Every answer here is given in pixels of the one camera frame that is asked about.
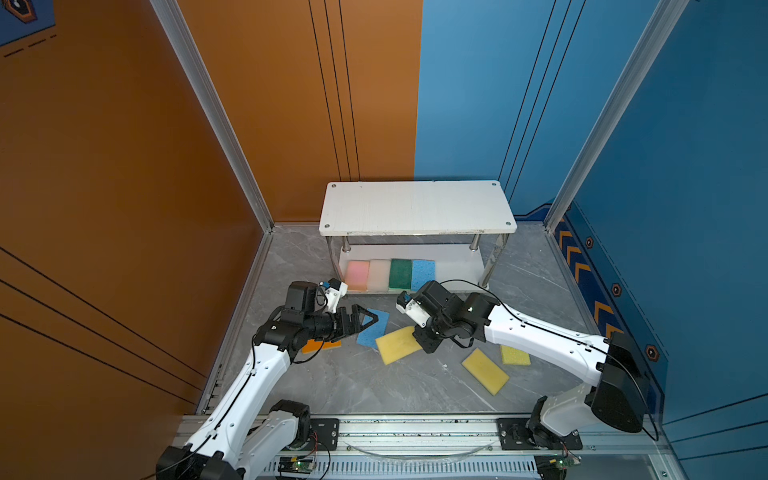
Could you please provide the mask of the yellow green sponge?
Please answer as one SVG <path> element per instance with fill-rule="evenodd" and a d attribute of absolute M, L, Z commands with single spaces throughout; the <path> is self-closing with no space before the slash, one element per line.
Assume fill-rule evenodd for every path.
<path fill-rule="evenodd" d="M 530 355 L 513 347 L 501 346 L 501 357 L 504 365 L 530 366 Z"/>

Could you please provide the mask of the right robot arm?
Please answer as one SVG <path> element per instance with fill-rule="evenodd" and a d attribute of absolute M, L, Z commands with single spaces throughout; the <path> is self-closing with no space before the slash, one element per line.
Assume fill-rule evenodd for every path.
<path fill-rule="evenodd" d="M 653 418 L 650 373 L 628 335 L 569 330 L 524 314 L 483 287 L 461 298 L 437 281 L 401 292 L 397 308 L 415 323 L 413 336 L 427 353 L 445 340 L 461 348 L 480 341 L 520 350 L 579 379 L 576 387 L 535 403 L 521 429 L 531 447 L 576 450 L 579 429 L 596 423 L 658 440 L 657 426 L 644 427 Z"/>

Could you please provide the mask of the pink sponge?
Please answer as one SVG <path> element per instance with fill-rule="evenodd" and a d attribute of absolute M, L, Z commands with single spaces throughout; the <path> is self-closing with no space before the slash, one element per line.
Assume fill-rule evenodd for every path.
<path fill-rule="evenodd" d="M 351 260 L 347 263 L 344 282 L 353 292 L 366 292 L 370 272 L 370 262 Z"/>

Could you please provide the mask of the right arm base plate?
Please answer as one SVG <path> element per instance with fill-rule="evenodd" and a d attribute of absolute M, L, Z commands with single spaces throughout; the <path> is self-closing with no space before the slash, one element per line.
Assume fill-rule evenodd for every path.
<path fill-rule="evenodd" d="M 577 431 L 566 436 L 555 433 L 531 419 L 502 417 L 496 420 L 497 435 L 503 450 L 568 450 L 583 449 Z"/>

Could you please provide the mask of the white two-tier shelf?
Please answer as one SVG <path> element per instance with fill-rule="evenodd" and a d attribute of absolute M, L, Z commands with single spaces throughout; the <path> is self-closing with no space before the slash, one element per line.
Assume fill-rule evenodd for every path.
<path fill-rule="evenodd" d="M 319 223 L 338 274 L 351 261 L 431 260 L 458 292 L 488 285 L 516 230 L 496 180 L 332 182 Z"/>

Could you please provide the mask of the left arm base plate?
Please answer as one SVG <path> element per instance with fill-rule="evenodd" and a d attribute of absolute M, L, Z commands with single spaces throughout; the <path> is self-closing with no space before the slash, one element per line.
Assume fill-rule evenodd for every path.
<path fill-rule="evenodd" d="M 326 447 L 334 452 L 338 446 L 340 430 L 340 420 L 338 418 L 319 418 L 310 419 L 310 433 L 307 440 L 308 448 L 315 449 Z"/>

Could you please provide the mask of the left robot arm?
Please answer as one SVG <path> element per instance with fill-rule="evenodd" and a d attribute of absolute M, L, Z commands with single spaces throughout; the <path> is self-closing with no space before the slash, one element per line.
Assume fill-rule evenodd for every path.
<path fill-rule="evenodd" d="M 338 279 L 294 281 L 250 341 L 250 352 L 213 413 L 181 447 L 168 447 L 154 479 L 255 479 L 285 448 L 310 438 L 307 405 L 282 400 L 254 422 L 279 379 L 311 341 L 322 345 L 354 336 L 378 317 L 358 304 L 343 307 L 347 286 Z"/>

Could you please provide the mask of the white beige sponge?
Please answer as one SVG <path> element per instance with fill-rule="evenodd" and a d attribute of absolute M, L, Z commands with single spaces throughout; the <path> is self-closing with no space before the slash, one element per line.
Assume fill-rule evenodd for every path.
<path fill-rule="evenodd" d="M 368 292 L 388 292 L 391 271 L 390 259 L 373 259 L 369 262 Z"/>

